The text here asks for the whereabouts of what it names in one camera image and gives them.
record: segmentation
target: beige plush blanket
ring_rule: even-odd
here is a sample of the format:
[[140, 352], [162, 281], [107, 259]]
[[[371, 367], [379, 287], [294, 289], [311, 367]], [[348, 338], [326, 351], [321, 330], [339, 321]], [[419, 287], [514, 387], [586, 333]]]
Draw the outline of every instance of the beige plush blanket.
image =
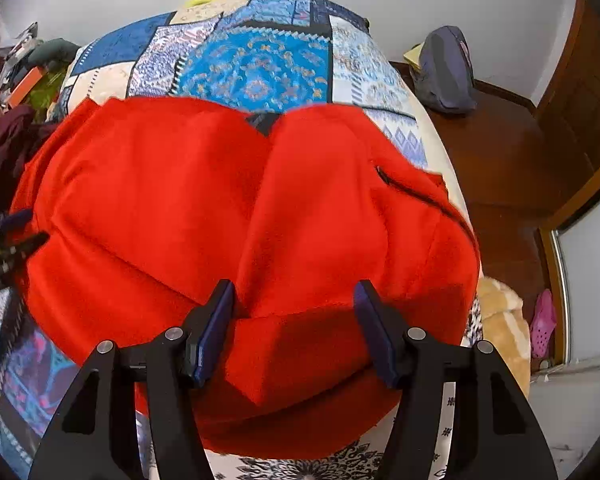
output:
[[504, 283], [482, 277], [478, 281], [484, 338], [491, 341], [513, 373], [525, 396], [531, 376], [531, 339], [522, 317], [522, 300]]

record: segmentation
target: gray backpack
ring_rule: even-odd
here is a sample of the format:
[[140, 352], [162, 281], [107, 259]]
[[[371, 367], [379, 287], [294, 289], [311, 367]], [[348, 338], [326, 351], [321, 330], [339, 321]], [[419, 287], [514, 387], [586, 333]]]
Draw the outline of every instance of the gray backpack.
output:
[[431, 32], [420, 52], [420, 71], [411, 68], [414, 93], [424, 104], [448, 114], [474, 110], [474, 70], [462, 31], [445, 25]]

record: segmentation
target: bed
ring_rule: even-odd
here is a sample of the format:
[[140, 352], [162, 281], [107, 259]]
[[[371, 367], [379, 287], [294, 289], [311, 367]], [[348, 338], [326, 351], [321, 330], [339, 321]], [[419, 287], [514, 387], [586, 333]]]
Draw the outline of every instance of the bed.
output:
[[[61, 121], [87, 97], [102, 104], [109, 98], [164, 95], [204, 98], [248, 112], [285, 112], [328, 102], [362, 107], [412, 164], [442, 174], [449, 199], [468, 219], [430, 117], [369, 36], [368, 22], [333, 2], [215, 0], [122, 27], [78, 51], [49, 118]], [[0, 451], [26, 478], [77, 367], [18, 301], [13, 291], [0, 292]], [[480, 338], [475, 300], [462, 344]], [[445, 385], [443, 399], [430, 478], [445, 471], [454, 416], [452, 383]], [[218, 480], [372, 478], [394, 416], [395, 409], [350, 446], [322, 460], [211, 451], [207, 456]], [[138, 435], [144, 473], [154, 478], [148, 421], [140, 413]]]

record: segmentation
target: pink shoe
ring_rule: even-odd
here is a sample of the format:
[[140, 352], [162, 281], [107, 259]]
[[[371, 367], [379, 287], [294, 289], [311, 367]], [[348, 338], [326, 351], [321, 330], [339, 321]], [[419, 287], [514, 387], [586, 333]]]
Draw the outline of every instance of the pink shoe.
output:
[[534, 320], [531, 322], [532, 357], [542, 358], [546, 355], [549, 338], [554, 333], [555, 325], [554, 301], [551, 291], [546, 288], [538, 296]]

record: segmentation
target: wooden floor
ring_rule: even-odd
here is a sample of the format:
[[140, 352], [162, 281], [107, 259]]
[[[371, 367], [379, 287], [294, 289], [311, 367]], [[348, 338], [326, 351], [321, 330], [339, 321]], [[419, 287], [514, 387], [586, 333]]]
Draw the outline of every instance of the wooden floor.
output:
[[482, 92], [477, 100], [467, 117], [429, 114], [458, 175], [484, 273], [516, 291], [530, 321], [548, 287], [537, 227], [570, 196], [564, 166], [526, 108]]

